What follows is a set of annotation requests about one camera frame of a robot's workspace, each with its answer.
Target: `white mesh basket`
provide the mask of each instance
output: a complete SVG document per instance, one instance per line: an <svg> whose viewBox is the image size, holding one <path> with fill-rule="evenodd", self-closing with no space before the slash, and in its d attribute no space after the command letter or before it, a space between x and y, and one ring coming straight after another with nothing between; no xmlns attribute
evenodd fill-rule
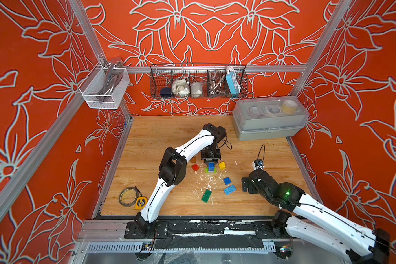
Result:
<svg viewBox="0 0 396 264"><path fill-rule="evenodd" d="M82 92L82 96L90 108L117 109L119 107L130 81L127 70L125 69L123 71L123 77L116 88L114 88L111 95L97 95L103 87L105 80L106 75L104 74L104 70L101 69L91 81L90 85Z"/></svg>

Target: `clear plastic lid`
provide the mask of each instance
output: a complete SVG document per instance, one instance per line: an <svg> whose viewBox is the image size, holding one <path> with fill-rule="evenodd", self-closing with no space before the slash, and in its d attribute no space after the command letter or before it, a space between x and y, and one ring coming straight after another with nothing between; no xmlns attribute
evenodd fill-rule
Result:
<svg viewBox="0 0 396 264"><path fill-rule="evenodd" d="M302 128L309 115L295 96L239 100L233 110L244 132Z"/></svg>

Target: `yellow lego brick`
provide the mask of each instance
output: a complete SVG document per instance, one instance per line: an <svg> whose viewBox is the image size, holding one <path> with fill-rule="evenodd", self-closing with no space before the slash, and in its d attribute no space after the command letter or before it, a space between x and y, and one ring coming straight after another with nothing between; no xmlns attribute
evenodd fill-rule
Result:
<svg viewBox="0 0 396 264"><path fill-rule="evenodd" d="M220 169L226 169L226 164L224 162L219 163L219 168Z"/></svg>

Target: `wooden tabletop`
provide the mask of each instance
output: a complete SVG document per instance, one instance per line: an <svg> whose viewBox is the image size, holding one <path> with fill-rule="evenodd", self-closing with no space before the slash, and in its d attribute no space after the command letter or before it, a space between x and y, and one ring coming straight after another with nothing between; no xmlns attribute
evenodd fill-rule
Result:
<svg viewBox="0 0 396 264"><path fill-rule="evenodd" d="M266 146L265 170L277 182L291 182L310 193L285 138L239 141L231 116L135 117L101 215L136 215L138 210L134 206L123 207L119 203L120 192L136 186L149 198L167 147L186 143L208 123L224 127L233 146L232 150L226 146L220 149L226 169L220 170L217 164L217 173L205 173L205 164L198 153L196 163L200 169L195 173L193 163L188 163L184 180L171 191L160 215L274 215L278 208L261 195L242 192L241 179L252 172L252 162L262 144ZM237 189L228 196L223 191L227 188L223 182L226 177ZM212 191L208 203L201 201L206 189Z"/></svg>

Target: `black cable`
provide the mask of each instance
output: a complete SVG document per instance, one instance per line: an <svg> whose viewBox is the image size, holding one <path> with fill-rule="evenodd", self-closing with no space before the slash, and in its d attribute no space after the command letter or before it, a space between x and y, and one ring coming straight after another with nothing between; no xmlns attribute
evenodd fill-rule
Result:
<svg viewBox="0 0 396 264"><path fill-rule="evenodd" d="M369 239L374 240L375 242L377 242L377 243L379 243L379 244L381 244L381 245L383 245L383 246L386 246L386 247L388 247L388 248L391 249L391 250L396 251L396 248L394 248L394 247L392 247L392 246L390 246L390 245L386 245L386 244L384 244L384 243L382 243L382 242L380 242L380 241L378 241L378 240L375 240L375 238L372 238L372 237L369 237L369 236L365 235L364 233L362 233L361 231L359 231L358 229L356 229L354 226L350 225L349 223L346 223L345 221L343 221L342 219L338 218L338 217L335 216L334 214L331 214L331 213L329 213L329 212L327 212L327 211L324 211L322 208L318 208L317 206L312 205L312 204L309 204L309 203L305 203L305 204L304 204L304 203L294 203L294 204L291 203L291 204L289 204L289 205L308 205L308 206L312 206L312 207L314 207L314 208L317 208L318 210L322 211L323 213L326 213L326 214L328 214L328 215L331 215L331 216L333 216L334 218L336 218L336 219L342 221L343 223L345 223L346 225L350 226L352 229L354 229L354 230L357 231L358 233L364 235L365 237L368 237Z"/></svg>
<svg viewBox="0 0 396 264"><path fill-rule="evenodd" d="M154 246L154 243L155 243L155 238L157 237L157 229L153 229L153 233L155 232L155 235L154 235L154 237L153 237L153 239L152 239L152 242L151 242L151 244L148 244L147 246L145 246L144 248L142 248L139 252L138 252L138 256L139 256L139 254L142 252L142 251L144 251L144 250L146 250L146 249L149 249L149 248L152 248L153 246ZM138 261L144 261L146 258L139 258L139 257L136 257L136 260L138 260Z"/></svg>
<svg viewBox="0 0 396 264"><path fill-rule="evenodd" d="M258 160L260 159L260 153L261 153L261 149L264 147L264 152L263 152L263 166L264 166L264 158L265 158L265 156L266 156L266 146L263 144L261 147L260 147L260 150L258 151L258 156L257 156L257 164L256 164L256 168L258 169Z"/></svg>
<svg viewBox="0 0 396 264"><path fill-rule="evenodd" d="M222 139L222 141L224 142L223 145L221 145L220 147L217 146L217 148L220 149L222 146L226 145L226 147L227 147L228 149L231 150L231 149L232 149L232 143L230 143L229 141L227 141L227 135L226 135L225 138L226 138L226 139Z"/></svg>

